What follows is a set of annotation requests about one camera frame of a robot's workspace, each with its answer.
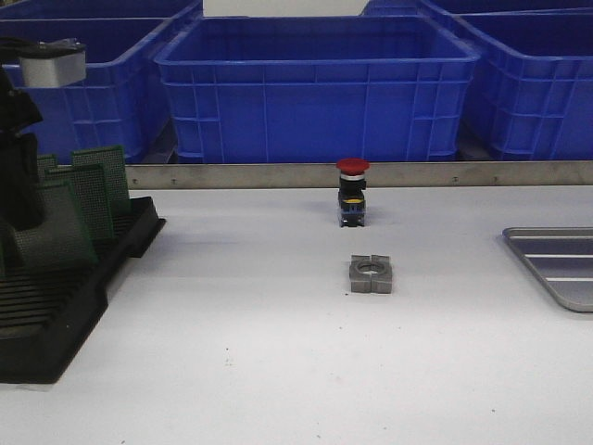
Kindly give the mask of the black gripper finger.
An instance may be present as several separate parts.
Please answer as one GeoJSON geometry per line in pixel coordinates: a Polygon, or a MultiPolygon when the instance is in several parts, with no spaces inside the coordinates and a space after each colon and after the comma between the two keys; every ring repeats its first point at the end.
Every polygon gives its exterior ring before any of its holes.
{"type": "Polygon", "coordinates": [[[44,221],[38,197],[37,138],[33,133],[1,133],[1,217],[18,231],[44,221]]]}

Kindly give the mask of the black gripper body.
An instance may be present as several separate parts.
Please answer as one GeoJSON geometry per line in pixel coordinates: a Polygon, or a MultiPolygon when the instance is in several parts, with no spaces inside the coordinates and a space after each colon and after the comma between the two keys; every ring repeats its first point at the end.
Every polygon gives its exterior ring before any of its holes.
{"type": "Polygon", "coordinates": [[[1,68],[1,147],[7,148],[20,131],[42,120],[41,112],[30,95],[15,88],[1,68]]]}

